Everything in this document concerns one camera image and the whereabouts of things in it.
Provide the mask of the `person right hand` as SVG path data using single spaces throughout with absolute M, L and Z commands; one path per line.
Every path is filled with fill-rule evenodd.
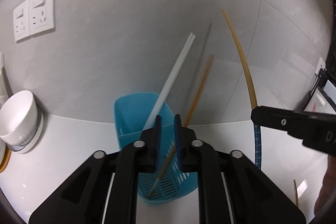
M 327 160 L 327 170 L 323 178 L 322 188 L 319 192 L 319 196 L 315 202 L 314 214 L 318 214 L 323 208 L 330 195 L 335 188 L 336 180 L 336 159 L 334 156 L 329 155 Z

